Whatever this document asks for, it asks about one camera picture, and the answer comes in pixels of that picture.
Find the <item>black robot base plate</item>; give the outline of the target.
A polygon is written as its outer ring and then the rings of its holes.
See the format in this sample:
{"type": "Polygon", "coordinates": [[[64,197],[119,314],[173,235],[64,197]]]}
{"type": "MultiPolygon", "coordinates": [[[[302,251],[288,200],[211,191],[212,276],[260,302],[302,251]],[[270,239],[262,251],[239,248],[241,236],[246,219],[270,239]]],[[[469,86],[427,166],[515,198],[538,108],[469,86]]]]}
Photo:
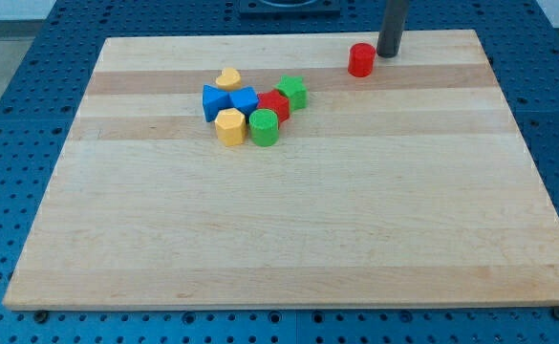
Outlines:
{"type": "Polygon", "coordinates": [[[238,0],[242,17],[340,14],[341,0],[238,0]]]}

